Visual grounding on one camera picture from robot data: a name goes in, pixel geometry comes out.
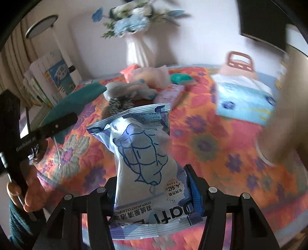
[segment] blue leaf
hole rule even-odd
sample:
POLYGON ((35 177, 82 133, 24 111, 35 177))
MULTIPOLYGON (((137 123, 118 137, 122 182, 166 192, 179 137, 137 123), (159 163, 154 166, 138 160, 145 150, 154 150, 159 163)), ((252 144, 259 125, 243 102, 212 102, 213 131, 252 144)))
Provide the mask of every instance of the blue leaf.
POLYGON ((172 10, 168 12, 168 16, 170 17, 179 17, 184 14, 183 10, 172 10))
POLYGON ((93 22, 99 22, 103 18, 103 8, 99 8, 93 15, 92 20, 93 22))

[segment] sleeve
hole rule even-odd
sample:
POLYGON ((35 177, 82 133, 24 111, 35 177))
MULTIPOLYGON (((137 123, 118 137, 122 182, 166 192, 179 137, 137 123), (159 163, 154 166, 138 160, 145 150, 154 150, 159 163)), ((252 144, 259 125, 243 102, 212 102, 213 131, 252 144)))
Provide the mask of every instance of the sleeve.
POLYGON ((12 201, 9 204, 10 208, 10 229, 11 236, 9 240, 17 250, 31 250, 34 243, 46 224, 44 211, 38 211, 39 218, 37 221, 32 221, 28 214, 17 208, 12 201))

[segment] vase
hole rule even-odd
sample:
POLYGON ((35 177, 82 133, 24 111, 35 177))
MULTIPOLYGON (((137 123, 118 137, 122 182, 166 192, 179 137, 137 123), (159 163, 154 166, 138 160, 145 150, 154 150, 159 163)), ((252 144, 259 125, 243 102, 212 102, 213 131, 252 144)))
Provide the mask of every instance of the vase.
POLYGON ((155 57, 143 40, 145 31, 127 33, 124 35, 127 44, 127 66, 138 64, 140 67, 154 67, 155 57))

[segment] beige curtain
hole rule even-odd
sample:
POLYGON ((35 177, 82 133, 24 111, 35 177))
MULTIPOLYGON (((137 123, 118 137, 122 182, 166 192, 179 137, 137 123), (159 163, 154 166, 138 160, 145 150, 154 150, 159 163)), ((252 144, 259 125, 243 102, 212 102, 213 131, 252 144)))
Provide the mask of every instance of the beige curtain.
POLYGON ((20 98, 21 105, 31 107, 33 104, 22 83, 24 73, 37 59, 31 41, 25 38, 28 24, 26 18, 15 27, 14 31, 0 52, 0 93, 9 89, 20 98))

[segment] floral tablecloth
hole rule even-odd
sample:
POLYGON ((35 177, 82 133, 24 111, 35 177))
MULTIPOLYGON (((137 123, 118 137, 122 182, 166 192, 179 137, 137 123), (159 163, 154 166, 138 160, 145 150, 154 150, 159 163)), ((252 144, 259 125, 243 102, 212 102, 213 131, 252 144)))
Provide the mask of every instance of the floral tablecloth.
MULTIPOLYGON (((186 87, 180 103, 170 113, 173 157, 183 166, 191 164, 197 175, 224 193, 237 196, 250 193, 279 243, 284 244, 299 233, 300 229, 292 223, 307 212, 307 178, 302 163, 294 155, 294 160, 285 166, 267 166, 255 150, 260 125, 215 115, 215 83, 209 76, 210 70, 201 67, 169 70, 170 74, 177 72, 193 76, 198 84, 186 87)), ((101 84, 114 80, 125 81, 120 76, 101 84)), ((106 106, 103 95, 85 106, 77 124, 59 146, 60 168, 54 142, 48 140, 47 152, 37 169, 44 188, 51 194, 49 208, 54 208, 68 192, 76 196, 88 194, 116 175, 113 154, 86 130, 86 126, 101 119, 106 106)), ((87 226, 85 216, 83 226, 87 226)), ((203 227, 201 224, 164 237, 115 243, 118 249, 197 249, 203 227)), ((226 249, 230 236, 228 217, 226 249)))

